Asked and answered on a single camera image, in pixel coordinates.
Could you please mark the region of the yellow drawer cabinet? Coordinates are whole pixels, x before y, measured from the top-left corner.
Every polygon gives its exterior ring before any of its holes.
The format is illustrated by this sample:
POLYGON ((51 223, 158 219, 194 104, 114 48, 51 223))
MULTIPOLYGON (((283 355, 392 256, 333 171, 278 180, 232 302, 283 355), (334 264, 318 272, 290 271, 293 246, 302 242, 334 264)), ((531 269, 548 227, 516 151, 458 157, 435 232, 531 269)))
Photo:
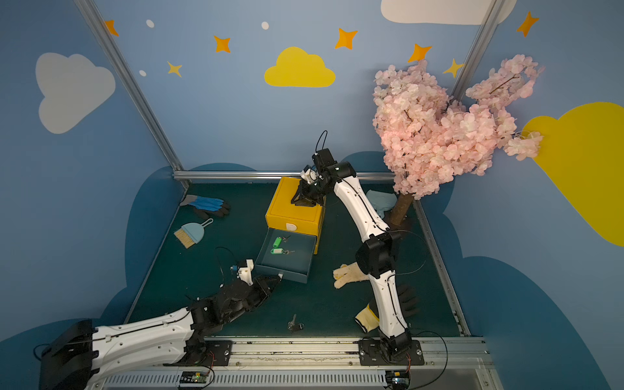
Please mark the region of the yellow drawer cabinet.
POLYGON ((314 255, 319 251, 325 209, 322 206, 296 206, 291 203, 300 180, 284 177, 276 188, 265 219, 269 228, 316 237, 314 255))

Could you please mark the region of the blue drawer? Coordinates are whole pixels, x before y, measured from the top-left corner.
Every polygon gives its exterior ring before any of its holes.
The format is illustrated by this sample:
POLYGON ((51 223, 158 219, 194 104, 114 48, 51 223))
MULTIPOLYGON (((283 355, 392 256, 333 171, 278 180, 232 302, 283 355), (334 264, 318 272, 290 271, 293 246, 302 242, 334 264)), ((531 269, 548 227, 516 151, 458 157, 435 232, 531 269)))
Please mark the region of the blue drawer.
POLYGON ((316 237, 286 232, 274 228, 268 229, 263 246, 254 261, 254 271, 268 276, 281 276, 290 280, 306 284, 309 279, 312 258, 314 256, 316 237), (273 255, 270 253, 276 237, 287 237, 289 240, 280 248, 293 250, 288 255, 273 255))

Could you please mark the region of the dark metal key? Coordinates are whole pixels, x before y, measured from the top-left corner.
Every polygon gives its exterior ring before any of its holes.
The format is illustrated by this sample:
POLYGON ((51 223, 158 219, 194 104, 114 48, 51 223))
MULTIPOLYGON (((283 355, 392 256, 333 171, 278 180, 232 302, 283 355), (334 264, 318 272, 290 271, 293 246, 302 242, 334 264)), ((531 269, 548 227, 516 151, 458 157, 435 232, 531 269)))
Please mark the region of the dark metal key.
POLYGON ((294 315, 292 319, 288 322, 288 330, 290 332, 302 331, 304 328, 305 325, 297 321, 297 315, 294 315))

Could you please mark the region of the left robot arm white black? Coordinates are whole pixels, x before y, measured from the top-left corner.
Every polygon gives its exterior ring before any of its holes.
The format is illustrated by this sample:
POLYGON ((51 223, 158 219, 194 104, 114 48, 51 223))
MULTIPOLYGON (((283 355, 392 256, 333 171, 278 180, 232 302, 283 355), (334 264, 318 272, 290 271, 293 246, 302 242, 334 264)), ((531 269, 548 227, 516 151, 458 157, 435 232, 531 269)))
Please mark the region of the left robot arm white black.
POLYGON ((197 366, 209 356, 205 339, 271 296, 279 276, 236 279, 216 294, 156 318, 115 326, 71 325, 42 351, 41 389, 85 389, 149 366, 197 366))

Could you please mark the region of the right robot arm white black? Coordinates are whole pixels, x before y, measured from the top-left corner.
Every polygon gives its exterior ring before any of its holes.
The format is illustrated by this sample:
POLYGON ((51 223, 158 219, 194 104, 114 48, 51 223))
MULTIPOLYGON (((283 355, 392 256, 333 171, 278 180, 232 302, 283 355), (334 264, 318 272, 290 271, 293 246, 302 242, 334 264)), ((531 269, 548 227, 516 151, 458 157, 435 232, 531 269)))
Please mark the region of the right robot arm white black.
POLYGON ((396 260, 401 234, 390 230, 365 195, 357 173, 349 162, 337 162, 329 149, 315 151, 313 166, 301 172, 301 181, 291 203, 295 206, 324 206, 334 193, 349 211, 362 245, 355 258, 357 267, 369 279, 380 324, 380 347, 388 361, 403 357, 412 346, 396 287, 396 260))

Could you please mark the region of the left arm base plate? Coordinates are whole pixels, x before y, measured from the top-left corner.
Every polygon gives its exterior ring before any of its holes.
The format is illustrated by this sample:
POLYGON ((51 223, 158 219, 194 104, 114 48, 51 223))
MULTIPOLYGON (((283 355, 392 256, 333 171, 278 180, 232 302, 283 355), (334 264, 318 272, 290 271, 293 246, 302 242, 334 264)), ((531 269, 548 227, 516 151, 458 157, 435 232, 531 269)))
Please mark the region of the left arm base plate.
POLYGON ((229 340, 208 340, 185 349, 178 362, 167 363, 168 367, 227 367, 232 356, 233 342, 229 340))

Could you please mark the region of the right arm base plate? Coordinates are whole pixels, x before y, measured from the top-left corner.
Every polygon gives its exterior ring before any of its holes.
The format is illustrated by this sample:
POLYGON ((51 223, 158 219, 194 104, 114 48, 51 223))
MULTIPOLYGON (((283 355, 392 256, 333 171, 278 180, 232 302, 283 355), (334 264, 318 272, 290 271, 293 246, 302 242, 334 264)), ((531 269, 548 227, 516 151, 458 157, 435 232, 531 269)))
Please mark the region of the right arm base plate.
POLYGON ((365 337, 357 342, 357 355, 361 366, 423 366, 424 355, 421 344, 412 341, 411 347, 404 352, 390 356, 380 339, 365 337))

